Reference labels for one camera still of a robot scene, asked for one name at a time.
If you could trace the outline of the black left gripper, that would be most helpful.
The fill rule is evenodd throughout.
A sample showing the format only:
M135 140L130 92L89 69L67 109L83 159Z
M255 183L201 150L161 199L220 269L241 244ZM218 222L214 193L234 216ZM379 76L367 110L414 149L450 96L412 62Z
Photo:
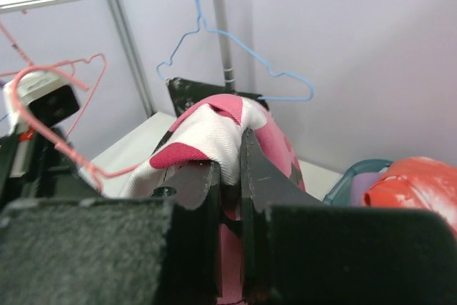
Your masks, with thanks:
M1 208L21 198L83 199L96 196L76 164L32 128L1 137Z

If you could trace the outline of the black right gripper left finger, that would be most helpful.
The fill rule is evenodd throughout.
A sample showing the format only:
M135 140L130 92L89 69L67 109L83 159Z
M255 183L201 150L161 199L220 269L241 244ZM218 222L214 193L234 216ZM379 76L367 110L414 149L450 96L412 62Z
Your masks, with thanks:
M215 304L220 167L183 165L146 199L21 199L1 213L3 304Z

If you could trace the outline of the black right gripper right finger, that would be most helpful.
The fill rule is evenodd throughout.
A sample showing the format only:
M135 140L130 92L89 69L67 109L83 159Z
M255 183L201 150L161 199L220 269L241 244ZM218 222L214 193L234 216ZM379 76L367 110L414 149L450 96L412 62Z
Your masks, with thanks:
M324 204L243 133L243 297L250 304L454 304L456 238L416 209Z

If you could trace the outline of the purple trousers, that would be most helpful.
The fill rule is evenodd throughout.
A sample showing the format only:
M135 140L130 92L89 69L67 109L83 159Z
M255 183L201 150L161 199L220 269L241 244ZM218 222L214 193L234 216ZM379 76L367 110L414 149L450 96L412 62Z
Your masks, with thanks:
M365 193L383 176L381 172L367 172L353 177L350 190L351 206L366 206Z

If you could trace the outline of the pink hanger of black trousers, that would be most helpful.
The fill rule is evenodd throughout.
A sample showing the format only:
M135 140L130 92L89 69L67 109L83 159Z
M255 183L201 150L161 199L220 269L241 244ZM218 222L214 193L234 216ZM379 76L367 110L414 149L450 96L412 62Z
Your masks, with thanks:
M4 35L4 37L8 40L10 43L11 48L19 55L19 57L24 60L24 63L26 63L26 67L31 67L34 66L35 63L33 60L29 57L29 55L19 46L17 43L16 39L12 36L10 31L4 26L4 23L1 21L1 32ZM18 71L9 71L9 72L3 72L1 73L1 78L6 78L9 76L15 76L20 72Z

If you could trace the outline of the pink patterned trousers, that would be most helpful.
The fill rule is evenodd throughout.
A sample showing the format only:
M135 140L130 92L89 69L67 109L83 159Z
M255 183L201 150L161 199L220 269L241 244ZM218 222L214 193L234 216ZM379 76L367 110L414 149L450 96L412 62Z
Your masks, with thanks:
M150 196L186 162L215 161L221 167L223 223L220 228L222 295L219 304L242 299L241 193L238 191L242 135L251 129L273 165L300 190L305 184L295 152L271 113L257 101L219 94L191 106L169 127L154 152L132 172L106 180L104 196Z

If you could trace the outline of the orange trousers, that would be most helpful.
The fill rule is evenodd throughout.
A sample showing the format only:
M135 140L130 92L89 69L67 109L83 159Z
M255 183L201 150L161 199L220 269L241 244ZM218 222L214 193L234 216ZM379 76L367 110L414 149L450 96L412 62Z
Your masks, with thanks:
M456 231L456 167L424 156L395 161L363 194L361 204L426 209Z

